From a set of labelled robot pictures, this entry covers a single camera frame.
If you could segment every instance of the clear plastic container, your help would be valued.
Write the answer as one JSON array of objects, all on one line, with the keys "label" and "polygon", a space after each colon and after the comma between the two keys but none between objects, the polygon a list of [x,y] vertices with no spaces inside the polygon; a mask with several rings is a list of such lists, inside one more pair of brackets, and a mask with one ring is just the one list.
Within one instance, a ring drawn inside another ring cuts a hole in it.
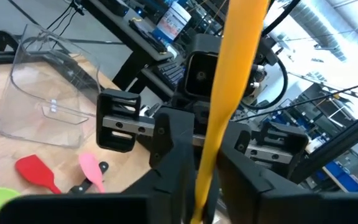
[{"label": "clear plastic container", "polygon": [[0,100],[0,134],[80,147],[95,130],[98,72],[85,50],[27,25]]}]

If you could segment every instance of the black handle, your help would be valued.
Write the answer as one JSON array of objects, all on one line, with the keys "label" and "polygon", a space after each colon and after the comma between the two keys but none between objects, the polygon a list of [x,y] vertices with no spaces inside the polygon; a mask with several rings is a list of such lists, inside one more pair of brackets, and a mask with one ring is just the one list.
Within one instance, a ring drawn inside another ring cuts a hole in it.
[{"label": "black handle", "polygon": [[[107,162],[100,162],[99,168],[102,174],[109,168],[109,164]],[[73,194],[84,194],[92,185],[92,182],[88,179],[85,179],[82,184],[72,187],[68,193]]]}]

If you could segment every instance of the wooden tabletop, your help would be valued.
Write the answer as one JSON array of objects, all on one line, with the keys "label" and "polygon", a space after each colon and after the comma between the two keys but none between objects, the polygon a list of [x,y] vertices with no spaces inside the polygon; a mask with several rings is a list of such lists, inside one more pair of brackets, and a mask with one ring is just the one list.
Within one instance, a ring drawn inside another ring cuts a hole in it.
[{"label": "wooden tabletop", "polygon": [[[90,69],[91,66],[86,60],[80,62],[80,65],[84,70]],[[0,65],[0,99],[10,71],[11,65]],[[105,88],[117,89],[111,80],[101,73],[99,82]],[[51,194],[43,187],[29,184],[14,169],[16,160],[36,154],[53,170],[56,186],[62,192],[67,192],[85,179],[78,164],[78,155],[82,152],[92,152],[99,161],[109,164],[109,169],[104,174],[107,192],[124,190],[150,169],[149,152],[140,144],[137,143],[134,150],[126,154],[100,149],[96,145],[94,131],[79,149],[10,139],[0,135],[0,187],[14,189],[23,194]],[[95,187],[92,186],[88,192],[95,192]]]}]

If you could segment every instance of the floor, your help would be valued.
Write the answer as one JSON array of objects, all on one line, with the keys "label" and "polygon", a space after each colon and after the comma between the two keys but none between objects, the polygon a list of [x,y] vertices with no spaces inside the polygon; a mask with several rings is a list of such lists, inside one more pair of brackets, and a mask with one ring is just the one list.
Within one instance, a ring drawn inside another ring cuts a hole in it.
[{"label": "floor", "polygon": [[[7,30],[13,34],[22,34],[25,25],[30,24],[31,20],[14,7],[12,2],[16,3],[43,27],[47,27],[52,23],[68,6],[65,0],[0,0],[0,30]],[[59,29],[55,31],[57,34],[67,25],[69,18],[67,17]],[[119,43],[119,45],[77,44],[97,56],[101,64],[101,71],[110,79],[114,78],[122,64],[131,54],[131,50],[128,47],[121,45],[121,41],[88,12],[85,12],[84,16],[76,14],[62,37]],[[145,89],[140,95],[142,97],[142,104],[152,106],[155,103],[161,102],[148,89]]]}]

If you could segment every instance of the pink spatula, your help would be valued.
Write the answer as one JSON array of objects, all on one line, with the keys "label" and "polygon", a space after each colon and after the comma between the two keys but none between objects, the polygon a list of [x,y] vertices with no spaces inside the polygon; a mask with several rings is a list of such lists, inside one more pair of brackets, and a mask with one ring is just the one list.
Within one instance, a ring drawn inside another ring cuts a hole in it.
[{"label": "pink spatula", "polygon": [[99,168],[99,162],[92,153],[82,153],[78,160],[86,178],[90,180],[101,193],[105,193],[103,187],[103,176]]}]

